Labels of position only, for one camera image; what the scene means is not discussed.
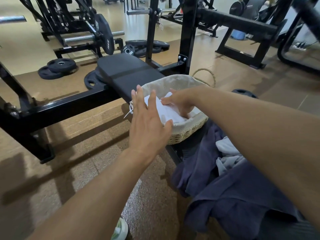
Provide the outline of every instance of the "brown floor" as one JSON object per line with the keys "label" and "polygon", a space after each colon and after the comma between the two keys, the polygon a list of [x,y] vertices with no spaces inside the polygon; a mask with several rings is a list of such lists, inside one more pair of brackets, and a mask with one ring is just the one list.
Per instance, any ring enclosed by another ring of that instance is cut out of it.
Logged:
{"label": "brown floor", "polygon": [[[265,60],[267,66],[263,70],[254,70],[227,57],[218,56],[214,51],[225,31],[217,33],[218,39],[213,39],[207,34],[196,37],[191,75],[198,68],[209,68],[216,76],[218,89],[226,91],[235,88],[248,89],[262,100],[320,116],[320,82],[316,77],[282,64],[277,60],[274,48],[270,48]],[[171,41],[170,50],[154,54],[154,60],[162,65],[175,62],[179,44],[180,40]],[[245,53],[257,49],[257,44],[252,44],[250,41],[229,40],[228,45]],[[41,62],[46,63],[49,57],[45,59],[45,56],[48,54],[48,52],[34,54],[33,57],[37,58],[34,67],[38,67]],[[306,55],[308,58],[317,59],[319,52],[308,51],[300,57]],[[1,57],[1,50],[0,58],[7,62],[8,66],[17,67],[12,63],[13,58],[9,57],[6,60],[4,56]],[[83,78],[96,67],[96,64],[85,62],[79,64],[80,68],[76,73],[57,80],[43,80],[33,68],[30,68],[32,72],[16,77],[38,101],[48,103],[86,91]],[[210,74],[206,71],[198,72],[196,77],[213,84]],[[17,96],[2,80],[0,80],[0,94],[6,101],[17,105]],[[40,165],[37,158],[1,130],[2,239],[26,238],[36,226],[127,148],[130,122],[123,119],[127,111],[128,105],[122,99],[118,99],[49,126],[46,130],[57,155],[46,165]],[[129,224],[133,239],[195,238],[195,234],[182,224],[189,199],[182,198],[170,184],[170,175],[174,168],[170,156],[163,151],[137,182],[122,213]],[[198,234],[196,238],[228,238],[213,220],[209,228],[208,234]]]}

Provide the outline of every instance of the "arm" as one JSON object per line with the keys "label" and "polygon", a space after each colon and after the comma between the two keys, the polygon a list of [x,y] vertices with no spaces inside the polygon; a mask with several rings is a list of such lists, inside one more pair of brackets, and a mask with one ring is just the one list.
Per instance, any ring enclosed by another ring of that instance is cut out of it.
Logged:
{"label": "arm", "polygon": [[285,106],[199,86],[173,91],[181,115],[196,106],[320,229],[320,119]]}
{"label": "arm", "polygon": [[110,239],[139,177],[165,147],[172,121],[163,127],[151,92],[148,109],[140,86],[132,91],[134,113],[129,148],[113,164],[79,190],[29,240]]}

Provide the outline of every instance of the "blue bucket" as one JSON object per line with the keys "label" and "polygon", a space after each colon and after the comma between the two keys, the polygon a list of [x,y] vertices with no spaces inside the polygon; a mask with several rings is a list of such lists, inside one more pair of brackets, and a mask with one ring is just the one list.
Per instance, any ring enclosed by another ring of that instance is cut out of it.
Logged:
{"label": "blue bucket", "polygon": [[239,31],[239,30],[233,30],[231,33],[231,37],[236,40],[243,40],[246,36],[246,33]]}

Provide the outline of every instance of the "metal bracket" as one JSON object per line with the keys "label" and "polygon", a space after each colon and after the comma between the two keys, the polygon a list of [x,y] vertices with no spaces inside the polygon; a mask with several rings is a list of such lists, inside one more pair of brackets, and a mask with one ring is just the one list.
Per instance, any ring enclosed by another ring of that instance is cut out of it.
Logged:
{"label": "metal bracket", "polygon": [[181,54],[178,55],[178,62],[179,61],[183,61],[184,63],[186,63],[187,60],[188,60],[187,56],[184,56],[184,55],[181,55]]}

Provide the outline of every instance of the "shoe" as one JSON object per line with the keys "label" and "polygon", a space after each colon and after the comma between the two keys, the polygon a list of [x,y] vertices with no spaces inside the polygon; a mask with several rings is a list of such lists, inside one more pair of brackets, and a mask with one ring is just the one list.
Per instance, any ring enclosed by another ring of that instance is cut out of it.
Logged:
{"label": "shoe", "polygon": [[125,240],[128,235],[128,224],[122,218],[119,218],[117,226],[114,229],[111,240]]}

